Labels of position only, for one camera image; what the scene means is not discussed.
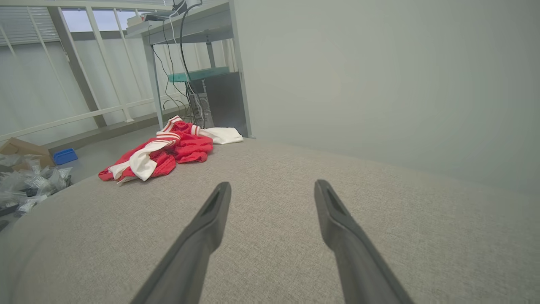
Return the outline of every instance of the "couch cushion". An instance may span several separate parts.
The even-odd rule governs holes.
[[[122,186],[97,176],[14,226],[14,303],[129,302],[214,187],[232,186],[201,302],[343,301],[320,235],[314,182],[328,180],[413,300],[534,299],[538,201],[446,177],[246,140],[205,163]]]

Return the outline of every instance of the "computer tower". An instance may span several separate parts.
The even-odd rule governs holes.
[[[213,122],[215,127],[236,128],[238,133],[247,137],[246,112],[242,99],[240,73],[232,72],[194,80],[191,86],[199,94],[204,94],[206,89],[212,115],[207,117],[206,122]],[[193,110],[199,116],[198,110],[196,108]]]

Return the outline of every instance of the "white railing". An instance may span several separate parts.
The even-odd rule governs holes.
[[[131,122],[131,121],[133,121],[133,119],[132,119],[132,117],[131,117],[131,115],[130,115],[130,113],[128,111],[128,108],[132,108],[132,107],[136,107],[136,106],[139,106],[139,105],[149,104],[149,103],[154,102],[154,100],[152,98],[145,99],[145,100],[140,100],[140,101],[136,101],[136,102],[126,102],[126,100],[124,100],[122,98],[122,95],[120,93],[120,85],[118,84],[118,80],[115,78],[114,73],[112,71],[113,70],[113,65],[110,62],[110,58],[109,58],[109,56],[107,54],[107,50],[105,49],[105,45],[104,45],[102,37],[100,35],[98,25],[97,25],[97,22],[96,22],[96,18],[95,18],[94,13],[93,13],[93,9],[112,9],[112,11],[114,12],[114,16],[115,16],[116,22],[118,24],[118,30],[120,31],[120,36],[121,36],[122,41],[124,43],[124,47],[125,47],[127,58],[129,60],[131,71],[133,72],[133,76],[134,76],[134,78],[135,78],[135,80],[137,82],[137,87],[139,89],[139,93],[141,93],[141,91],[140,91],[141,90],[141,88],[140,88],[141,83],[140,83],[140,79],[138,78],[139,75],[136,74],[135,68],[134,68],[134,65],[136,64],[136,62],[133,60],[133,57],[130,54],[130,50],[127,47],[126,39],[125,39],[124,34],[122,32],[122,26],[120,25],[120,21],[118,19],[117,10],[118,9],[132,10],[132,11],[135,11],[136,15],[138,16],[139,15],[139,10],[141,10],[141,11],[169,10],[170,7],[160,6],[160,5],[150,5],[150,4],[139,4],[139,3],[125,3],[125,2],[86,2],[86,1],[64,1],[64,0],[56,0],[56,1],[3,0],[0,3],[0,6],[25,6],[25,7],[27,7],[27,11],[28,11],[28,14],[30,15],[32,25],[33,25],[33,27],[34,27],[37,35],[38,35],[38,38],[39,38],[39,41],[40,41],[42,47],[43,47],[43,49],[44,49],[44,51],[45,51],[45,53],[47,55],[47,58],[48,58],[49,63],[51,65],[51,69],[54,72],[56,79],[60,83],[60,87],[62,88],[63,94],[66,97],[66,99],[68,100],[68,102],[70,103],[69,107],[71,107],[71,109],[73,109],[73,104],[71,104],[71,102],[69,101],[70,99],[68,98],[65,87],[62,84],[62,80],[58,76],[58,72],[56,70],[56,67],[55,67],[55,64],[54,64],[53,60],[51,59],[51,56],[49,55],[47,46],[46,46],[45,42],[43,41],[43,39],[42,39],[42,37],[41,37],[41,35],[39,33],[39,30],[38,30],[36,22],[35,22],[35,20],[33,18],[30,7],[39,6],[39,7],[54,7],[54,8],[57,8],[59,10],[59,12],[60,12],[60,16],[61,16],[62,21],[64,23],[64,26],[66,28],[68,28],[68,26],[66,24],[66,21],[65,21],[65,18],[63,16],[63,14],[62,14],[62,8],[85,9],[86,13],[88,15],[88,19],[90,21],[90,25],[92,27],[92,31],[94,33],[96,42],[98,44],[99,51],[101,53],[101,57],[102,57],[102,59],[103,59],[103,61],[105,63],[105,67],[106,67],[108,76],[111,79],[111,83],[113,85],[114,92],[116,93],[116,98],[118,99],[118,103],[119,103],[118,106],[109,107],[109,108],[102,108],[99,105],[99,101],[96,99],[95,91],[92,89],[92,85],[89,82],[88,75],[87,75],[87,73],[86,73],[86,71],[85,71],[85,69],[84,69],[84,67],[82,65],[82,62],[80,61],[80,56],[79,56],[79,54],[77,52],[77,49],[75,47],[73,37],[71,36],[71,33],[68,30],[67,32],[68,32],[68,36],[69,36],[69,42],[71,43],[71,46],[73,47],[73,49],[75,51],[77,61],[79,62],[79,65],[80,65],[80,67],[82,69],[84,78],[85,78],[85,80],[86,80],[86,82],[88,84],[88,87],[90,88],[90,92],[92,94],[93,99],[96,102],[98,110],[91,111],[91,112],[88,112],[88,113],[84,113],[84,114],[81,114],[81,115],[71,116],[71,117],[68,117],[68,118],[64,118],[64,119],[61,119],[61,120],[56,120],[56,121],[49,122],[49,123],[36,125],[34,127],[26,128],[26,129],[19,130],[19,131],[16,131],[16,132],[12,132],[12,133],[9,133],[9,134],[0,135],[0,142],[5,141],[5,140],[9,139],[10,137],[19,137],[19,136],[34,133],[34,132],[37,132],[37,131],[53,128],[53,127],[56,127],[56,126],[59,126],[59,125],[62,125],[62,124],[67,124],[67,123],[70,123],[70,122],[75,122],[75,121],[83,120],[83,119],[86,119],[86,118],[95,117],[95,116],[103,115],[103,114],[106,114],[106,113],[111,113],[111,112],[118,111],[118,110],[121,110],[124,113],[124,117],[125,117],[126,122]],[[9,41],[9,38],[6,35],[6,33],[5,33],[4,29],[2,28],[1,24],[0,24],[0,32],[1,32],[2,36],[3,36],[3,38],[5,39],[5,42],[6,42],[7,46],[8,46],[8,48],[10,49],[15,61],[18,63],[18,66],[21,69],[23,75],[28,75],[28,72],[25,71],[22,63],[20,62],[20,60],[19,60],[19,58],[18,58],[18,56],[17,56],[17,54],[15,52],[15,49],[11,45],[11,43]],[[35,91],[34,93],[35,93],[36,96],[40,96],[40,93],[37,91],[37,89],[34,86],[30,86],[30,87]]]

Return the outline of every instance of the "white towel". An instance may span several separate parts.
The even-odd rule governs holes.
[[[198,135],[210,137],[215,144],[243,142],[244,138],[235,128],[200,129]]]

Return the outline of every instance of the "window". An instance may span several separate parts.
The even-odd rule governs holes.
[[[59,41],[58,33],[52,24],[47,8],[30,8],[32,17],[43,41]],[[0,24],[11,44],[39,43],[36,31],[33,28],[26,8],[19,6],[0,7]],[[0,45],[8,45],[4,36],[0,34]]]
[[[118,25],[116,24],[116,18],[112,10],[93,10],[98,29],[100,31],[117,31]],[[88,20],[86,10],[62,10],[64,18],[66,20],[67,27],[70,32],[91,32],[92,26]],[[135,16],[134,11],[120,11],[117,10],[118,19],[120,20],[120,26],[122,30],[127,28],[127,20]]]

